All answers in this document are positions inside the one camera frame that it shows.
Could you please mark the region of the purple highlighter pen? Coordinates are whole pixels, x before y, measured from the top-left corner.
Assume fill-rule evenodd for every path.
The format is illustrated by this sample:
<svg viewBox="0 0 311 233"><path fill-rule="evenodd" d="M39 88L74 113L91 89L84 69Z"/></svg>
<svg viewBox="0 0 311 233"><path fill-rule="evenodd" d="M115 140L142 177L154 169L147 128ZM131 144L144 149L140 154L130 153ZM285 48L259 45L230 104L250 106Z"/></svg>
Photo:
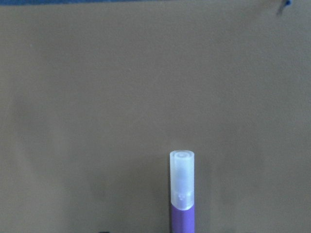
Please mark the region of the purple highlighter pen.
<svg viewBox="0 0 311 233"><path fill-rule="evenodd" d="M173 233L195 232L194 153L170 152L171 225Z"/></svg>

